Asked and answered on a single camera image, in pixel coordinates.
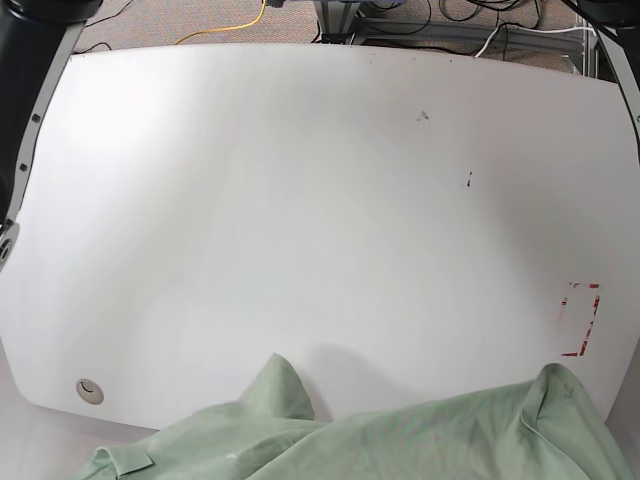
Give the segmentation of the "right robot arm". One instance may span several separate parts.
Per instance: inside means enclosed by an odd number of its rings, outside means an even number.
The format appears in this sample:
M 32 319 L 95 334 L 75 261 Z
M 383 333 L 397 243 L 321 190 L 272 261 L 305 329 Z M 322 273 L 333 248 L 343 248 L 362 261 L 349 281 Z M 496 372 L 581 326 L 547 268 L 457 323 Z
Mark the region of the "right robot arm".
M 1 264 L 19 235 L 42 121 L 87 21 L 102 3 L 1 2 Z

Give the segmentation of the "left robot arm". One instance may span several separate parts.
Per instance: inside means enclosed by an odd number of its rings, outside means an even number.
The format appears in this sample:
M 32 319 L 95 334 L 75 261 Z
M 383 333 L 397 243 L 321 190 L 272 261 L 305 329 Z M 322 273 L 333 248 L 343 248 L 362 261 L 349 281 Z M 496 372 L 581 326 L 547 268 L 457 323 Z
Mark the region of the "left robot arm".
M 596 32 L 633 126 L 639 150 L 639 2 L 564 1 Z

